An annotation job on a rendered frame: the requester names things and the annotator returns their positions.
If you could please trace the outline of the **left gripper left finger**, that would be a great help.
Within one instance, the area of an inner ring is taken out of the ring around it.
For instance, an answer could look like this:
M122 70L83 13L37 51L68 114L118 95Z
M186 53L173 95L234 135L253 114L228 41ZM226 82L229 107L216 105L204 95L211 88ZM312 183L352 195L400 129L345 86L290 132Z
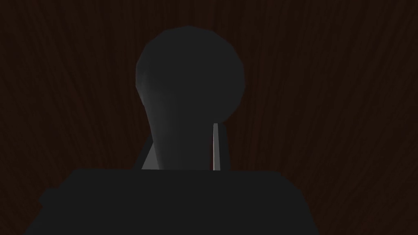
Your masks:
M159 169L151 133L147 137L132 169L133 170L158 170Z

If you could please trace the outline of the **dark grey round door knob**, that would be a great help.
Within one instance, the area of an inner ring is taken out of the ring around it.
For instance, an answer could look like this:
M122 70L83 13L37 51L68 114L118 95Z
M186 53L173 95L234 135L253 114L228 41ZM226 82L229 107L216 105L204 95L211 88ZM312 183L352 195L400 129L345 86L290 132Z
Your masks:
M143 49L136 89L160 170L209 170L213 125L226 121L245 90L236 50L213 31L166 30Z

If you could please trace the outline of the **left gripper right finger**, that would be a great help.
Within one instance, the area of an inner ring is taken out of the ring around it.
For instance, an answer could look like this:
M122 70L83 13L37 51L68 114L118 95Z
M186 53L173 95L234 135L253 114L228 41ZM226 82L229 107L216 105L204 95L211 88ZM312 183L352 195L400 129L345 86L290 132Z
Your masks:
M227 130L223 123L213 125L212 170L231 170Z

